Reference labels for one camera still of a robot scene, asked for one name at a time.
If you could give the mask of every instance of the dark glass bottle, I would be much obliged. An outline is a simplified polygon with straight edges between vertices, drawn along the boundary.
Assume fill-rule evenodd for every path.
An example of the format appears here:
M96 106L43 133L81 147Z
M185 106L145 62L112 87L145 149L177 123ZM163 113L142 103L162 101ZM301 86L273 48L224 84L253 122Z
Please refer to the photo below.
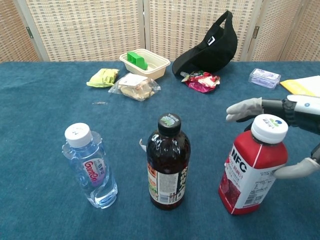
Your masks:
M156 207L171 210L183 201L190 152L180 117L173 113L161 115L158 130L146 145L149 192Z

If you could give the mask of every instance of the bottle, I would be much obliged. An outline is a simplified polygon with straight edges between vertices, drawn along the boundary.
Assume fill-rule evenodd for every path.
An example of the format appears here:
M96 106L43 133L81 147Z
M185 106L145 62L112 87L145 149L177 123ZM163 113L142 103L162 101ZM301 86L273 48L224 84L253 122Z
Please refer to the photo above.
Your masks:
M84 195L96 208L111 206L118 188L109 161L106 158L102 138L85 123L75 123L65 132L63 155L75 173Z
M172 210L183 201L190 152L190 141L181 131L180 117L173 113L161 115L158 130L146 145L149 193L156 207Z
M260 114L251 129L238 135L225 162L218 193L232 215L256 211L276 178L273 172L287 163L282 143L287 123L277 116Z

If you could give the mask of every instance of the blue carpet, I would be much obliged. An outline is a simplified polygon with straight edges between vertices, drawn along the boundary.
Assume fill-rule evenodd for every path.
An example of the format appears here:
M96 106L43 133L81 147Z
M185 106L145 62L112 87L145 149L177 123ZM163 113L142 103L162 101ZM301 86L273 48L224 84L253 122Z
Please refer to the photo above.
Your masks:
M86 86L100 68L118 68L119 77L127 73L120 62L0 64L0 239L319 239L319 172L277 180L260 209L242 216L227 213L218 186L233 140L249 124L227 123L226 108L288 94L280 85L248 82L251 71L302 78L318 75L320 62L231 62L217 73L221 84L209 94L180 83L169 66L157 80L162 90L143 102ZM173 211L152 205L139 146L164 112L182 118L191 142L185 199ZM76 122L104 138L119 190L110 208L90 205L61 153L64 131ZM319 141L291 127L284 141L288 163L309 157Z

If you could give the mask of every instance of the green clip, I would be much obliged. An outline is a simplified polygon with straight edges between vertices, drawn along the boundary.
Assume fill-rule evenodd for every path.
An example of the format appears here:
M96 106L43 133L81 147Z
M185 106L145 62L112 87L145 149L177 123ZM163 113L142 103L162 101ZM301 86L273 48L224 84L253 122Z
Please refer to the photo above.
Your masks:
M145 62L145 59L133 51L128 51L126 53L126 58L129 63L132 63L143 70L148 68L148 64Z

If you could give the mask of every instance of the plastic food container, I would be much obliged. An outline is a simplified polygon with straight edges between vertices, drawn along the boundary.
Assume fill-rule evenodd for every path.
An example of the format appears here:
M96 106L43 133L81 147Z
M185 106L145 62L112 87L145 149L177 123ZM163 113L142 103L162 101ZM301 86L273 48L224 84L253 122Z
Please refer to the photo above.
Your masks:
M170 65L170 61L168 59L147 49L139 48L131 52L143 57L144 61L148 64L147 69L143 70L127 60L127 53L121 54L119 57L120 61L124 62L126 69L133 74L139 74L156 80L165 74L166 67Z
M280 78L280 74L255 68L250 73L249 82L274 89L279 84Z

